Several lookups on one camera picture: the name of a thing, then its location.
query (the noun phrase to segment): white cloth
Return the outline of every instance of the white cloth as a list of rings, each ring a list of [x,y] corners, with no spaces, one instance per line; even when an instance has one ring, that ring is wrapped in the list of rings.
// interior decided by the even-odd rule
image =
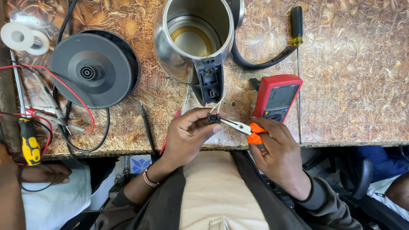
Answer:
[[[374,198],[375,200],[383,203],[384,205],[388,206],[394,212],[398,213],[403,219],[409,221],[409,212],[399,207],[391,200],[389,200],[389,198],[387,198],[385,195],[386,190],[388,190],[392,182],[398,177],[399,176],[395,176],[389,179],[380,180],[378,182],[370,184],[366,194]]]
[[[229,152],[201,151],[183,173],[179,229],[270,229]]]
[[[90,168],[64,162],[72,170],[68,184],[52,185],[40,192],[22,190],[27,230],[53,230],[78,215],[91,203]],[[49,183],[23,183],[38,190]]]

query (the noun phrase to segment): stainless steel kettle body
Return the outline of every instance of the stainless steel kettle body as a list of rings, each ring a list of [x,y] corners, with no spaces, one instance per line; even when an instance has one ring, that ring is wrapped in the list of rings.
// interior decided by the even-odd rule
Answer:
[[[223,63],[234,40],[234,19],[226,0],[166,0],[153,30],[163,71],[191,85],[202,106],[223,96]]]

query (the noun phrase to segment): orange plier handle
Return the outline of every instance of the orange plier handle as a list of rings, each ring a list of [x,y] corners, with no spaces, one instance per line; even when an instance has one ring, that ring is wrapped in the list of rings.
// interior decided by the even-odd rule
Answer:
[[[270,152],[265,147],[263,140],[259,135],[257,135],[257,133],[268,133],[267,130],[261,128],[256,123],[251,123],[249,126],[252,129],[251,135],[247,135],[249,144],[255,144],[261,150],[263,155],[269,155]]]

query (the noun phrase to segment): sleeve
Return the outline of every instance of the sleeve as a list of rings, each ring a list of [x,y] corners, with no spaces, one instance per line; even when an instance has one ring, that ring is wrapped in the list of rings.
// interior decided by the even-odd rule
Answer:
[[[122,188],[107,207],[97,218],[96,230],[124,230],[141,210],[142,205],[130,201]]]
[[[361,224],[351,217],[348,206],[322,178],[311,178],[311,193],[307,200],[298,201],[297,213],[314,229],[361,230]]]

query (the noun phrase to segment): black kettle power base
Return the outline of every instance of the black kettle power base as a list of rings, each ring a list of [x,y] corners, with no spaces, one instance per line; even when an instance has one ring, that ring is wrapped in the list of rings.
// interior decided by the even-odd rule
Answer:
[[[135,90],[141,77],[132,47],[121,37],[99,29],[62,40],[51,55],[51,70],[91,109],[121,102]],[[53,81],[65,98],[83,106],[59,81]]]

